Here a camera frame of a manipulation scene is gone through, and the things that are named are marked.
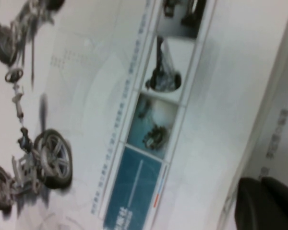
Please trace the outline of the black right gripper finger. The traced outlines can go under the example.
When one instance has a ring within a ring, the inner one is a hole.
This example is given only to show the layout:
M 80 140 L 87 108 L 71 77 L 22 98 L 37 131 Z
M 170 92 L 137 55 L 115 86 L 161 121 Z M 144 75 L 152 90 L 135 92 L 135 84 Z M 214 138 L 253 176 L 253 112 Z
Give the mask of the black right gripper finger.
M 238 230 L 288 230 L 288 186 L 273 177 L 243 177 L 235 206 Z

